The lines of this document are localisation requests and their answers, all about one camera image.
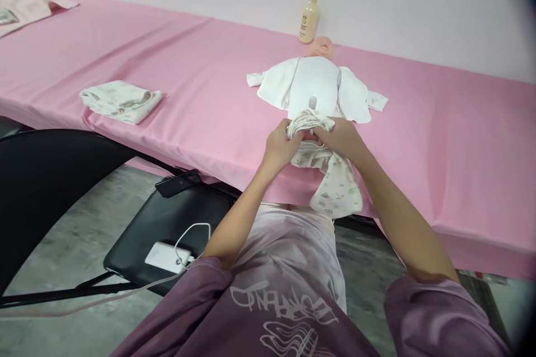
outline person's left hand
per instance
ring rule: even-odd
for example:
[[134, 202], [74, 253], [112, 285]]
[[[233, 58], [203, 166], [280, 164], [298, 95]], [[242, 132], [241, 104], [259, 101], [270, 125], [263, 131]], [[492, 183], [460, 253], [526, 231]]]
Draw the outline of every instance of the person's left hand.
[[289, 119], [281, 120], [266, 140], [266, 151], [262, 158], [261, 168], [274, 177], [290, 162], [302, 142], [304, 131], [298, 131], [290, 140], [287, 138], [286, 128], [290, 121]]

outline folded cloth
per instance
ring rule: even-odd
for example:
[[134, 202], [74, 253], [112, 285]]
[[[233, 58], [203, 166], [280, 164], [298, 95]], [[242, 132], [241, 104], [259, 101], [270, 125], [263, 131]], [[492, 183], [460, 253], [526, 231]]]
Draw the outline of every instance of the folded cloth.
[[0, 37], [32, 22], [52, 15], [55, 8], [73, 8], [78, 3], [69, 0], [0, 0], [0, 8], [8, 10], [18, 21], [0, 25]]
[[138, 124], [162, 99], [160, 91], [150, 92], [124, 81], [93, 86], [80, 92], [93, 112], [127, 124]]
[[337, 67], [323, 56], [285, 60], [264, 73], [248, 74], [249, 86], [258, 86], [257, 96], [293, 120], [307, 107], [323, 115], [344, 117], [356, 123], [371, 121], [369, 108], [381, 111], [387, 98], [369, 89], [346, 67]]
[[[290, 123], [286, 134], [291, 139], [296, 132], [314, 127], [332, 131], [335, 122], [308, 108]], [[316, 141], [302, 141], [290, 163], [296, 167], [318, 168], [324, 173], [324, 179], [309, 203], [316, 212], [336, 219], [363, 209], [363, 197], [350, 162], [325, 144], [319, 146]]]

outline chair backrest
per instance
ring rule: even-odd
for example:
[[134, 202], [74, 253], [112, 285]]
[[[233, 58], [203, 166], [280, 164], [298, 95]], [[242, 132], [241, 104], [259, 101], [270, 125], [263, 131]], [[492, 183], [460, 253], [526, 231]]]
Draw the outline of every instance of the chair backrest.
[[0, 295], [67, 209], [134, 156], [88, 131], [28, 131], [0, 140]]

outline black device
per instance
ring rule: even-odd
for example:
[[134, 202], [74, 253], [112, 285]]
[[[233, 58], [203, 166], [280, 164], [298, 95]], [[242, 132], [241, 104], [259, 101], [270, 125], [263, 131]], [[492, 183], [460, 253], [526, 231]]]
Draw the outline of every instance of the black device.
[[155, 188], [161, 196], [170, 198], [201, 183], [202, 181], [199, 177], [199, 172], [196, 169], [193, 169], [178, 176], [164, 177], [162, 181], [155, 184]]

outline pink tablecloth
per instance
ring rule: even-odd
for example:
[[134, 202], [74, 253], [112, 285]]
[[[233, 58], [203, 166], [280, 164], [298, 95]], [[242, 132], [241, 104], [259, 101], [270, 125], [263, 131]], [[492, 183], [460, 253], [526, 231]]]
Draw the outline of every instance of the pink tablecloth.
[[[92, 129], [243, 190], [266, 136], [286, 117], [256, 96], [246, 74], [304, 46], [206, 17], [75, 1], [80, 7], [0, 39], [0, 115], [35, 128]], [[390, 99], [359, 131], [455, 265], [535, 277], [536, 87], [343, 46], [334, 62]], [[113, 80], [165, 98], [139, 126], [85, 109], [80, 90]], [[320, 180], [288, 166], [265, 200], [305, 205]], [[363, 214], [375, 217], [369, 201]]]

